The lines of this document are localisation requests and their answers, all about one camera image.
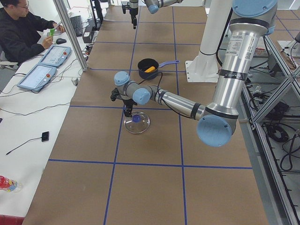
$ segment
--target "white desk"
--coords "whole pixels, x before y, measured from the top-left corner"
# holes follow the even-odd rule
[[[48,30],[44,32],[41,40],[45,38]],[[54,37],[67,40],[64,46],[71,46],[67,34],[63,33]],[[78,37],[81,49],[85,47],[82,37]],[[76,55],[72,52],[66,62],[58,68],[56,75],[59,75],[73,60]],[[16,73],[29,72],[41,57],[35,57],[23,63]],[[27,114],[47,106],[69,103],[74,95],[76,87],[71,82],[72,77],[79,77],[82,73],[80,64],[75,60],[68,70],[59,78],[45,86],[38,94],[30,91],[9,97],[1,97],[7,94],[0,94],[0,108],[14,112]],[[14,86],[22,79],[22,75],[14,76],[3,92],[12,91],[9,95],[24,90]],[[0,110],[0,175],[22,183],[23,187],[18,193],[7,193],[0,191],[0,215],[24,217],[30,207],[34,193],[46,166],[60,127],[64,121],[68,105],[57,106],[28,116],[14,115]],[[41,137],[42,132],[49,131],[49,141],[41,142],[40,139],[26,143],[6,156],[6,153],[32,138]]]

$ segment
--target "keyboard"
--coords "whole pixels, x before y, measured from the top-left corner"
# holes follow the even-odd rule
[[[83,24],[81,22],[81,16],[73,16],[70,18],[71,24],[74,28],[76,36],[82,36],[83,35]]]

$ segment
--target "glasses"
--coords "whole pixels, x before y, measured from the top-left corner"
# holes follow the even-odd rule
[[[26,7],[23,7],[23,6],[18,6],[18,7],[28,9],[28,7],[29,7],[29,1],[27,1]]]

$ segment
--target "label sticker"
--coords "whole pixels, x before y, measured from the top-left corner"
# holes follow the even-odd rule
[[[242,48],[244,35],[231,36],[225,55],[238,56]]]
[[[244,56],[242,54],[239,55],[240,59],[243,59],[243,58],[245,58],[245,60],[251,60],[252,59],[252,56],[253,56],[254,51],[255,51],[255,49],[254,49],[254,40],[255,40],[255,38],[252,37],[252,36],[248,36],[248,35],[245,36],[245,41],[246,41],[246,43],[249,42],[249,45],[248,45],[248,49],[247,49],[246,54]]]

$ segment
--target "red object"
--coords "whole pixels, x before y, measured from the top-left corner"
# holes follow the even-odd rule
[[[22,225],[24,217],[0,215],[0,225]]]
[[[0,189],[6,189],[10,187],[9,179],[3,176],[0,176]]]

